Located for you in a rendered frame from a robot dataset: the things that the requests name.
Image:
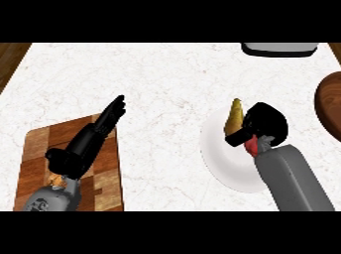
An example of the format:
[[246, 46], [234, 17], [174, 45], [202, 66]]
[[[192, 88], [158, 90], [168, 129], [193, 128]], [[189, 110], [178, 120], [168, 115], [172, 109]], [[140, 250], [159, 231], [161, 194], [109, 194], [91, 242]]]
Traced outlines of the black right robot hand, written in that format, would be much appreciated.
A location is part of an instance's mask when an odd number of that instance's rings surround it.
[[264, 102], [258, 102], [248, 110], [240, 129], [226, 137], [226, 142], [237, 147], [252, 137], [273, 138], [270, 146], [277, 146], [288, 136], [288, 123], [283, 114]]

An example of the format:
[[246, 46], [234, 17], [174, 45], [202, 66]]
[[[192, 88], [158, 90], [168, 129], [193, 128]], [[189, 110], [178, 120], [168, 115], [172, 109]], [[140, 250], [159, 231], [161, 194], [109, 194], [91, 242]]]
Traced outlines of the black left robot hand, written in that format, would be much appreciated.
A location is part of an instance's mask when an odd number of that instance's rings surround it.
[[125, 113], [124, 96], [118, 95], [102, 111], [96, 121], [88, 123], [65, 149], [51, 148], [45, 153], [50, 171], [72, 180], [85, 174], [99, 154], [104, 138]]

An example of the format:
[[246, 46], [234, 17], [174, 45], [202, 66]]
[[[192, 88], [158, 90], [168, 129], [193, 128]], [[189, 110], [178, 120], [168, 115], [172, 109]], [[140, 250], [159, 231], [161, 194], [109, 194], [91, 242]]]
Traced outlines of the yellow-green pear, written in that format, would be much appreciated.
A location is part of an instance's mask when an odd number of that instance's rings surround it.
[[224, 127], [224, 132], [227, 136], [234, 134], [242, 129], [243, 120], [245, 120], [245, 114], [243, 114], [242, 101], [236, 98], [233, 100], [230, 115], [229, 115], [229, 119], [227, 119], [226, 127]]

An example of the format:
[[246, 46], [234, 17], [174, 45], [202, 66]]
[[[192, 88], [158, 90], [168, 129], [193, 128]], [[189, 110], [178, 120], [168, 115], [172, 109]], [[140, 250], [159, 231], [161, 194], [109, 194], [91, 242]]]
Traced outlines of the white plate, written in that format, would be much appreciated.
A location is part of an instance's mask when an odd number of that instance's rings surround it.
[[265, 190], [254, 157], [245, 146], [226, 142], [224, 125], [230, 115], [226, 106], [209, 115], [200, 131], [200, 152], [209, 172], [221, 184], [234, 191], [255, 193]]

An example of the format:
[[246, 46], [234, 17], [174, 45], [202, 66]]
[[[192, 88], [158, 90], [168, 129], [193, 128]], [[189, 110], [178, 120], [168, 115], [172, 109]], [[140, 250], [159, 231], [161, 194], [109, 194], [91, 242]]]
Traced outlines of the wooden cutting board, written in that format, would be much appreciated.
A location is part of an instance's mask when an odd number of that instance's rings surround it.
[[[81, 129], [96, 118], [97, 114], [28, 132], [13, 210], [23, 209], [34, 191], [54, 178], [48, 171], [47, 150], [65, 149]], [[79, 211], [124, 211], [116, 130], [110, 131], [96, 160], [82, 176], [81, 194]]]

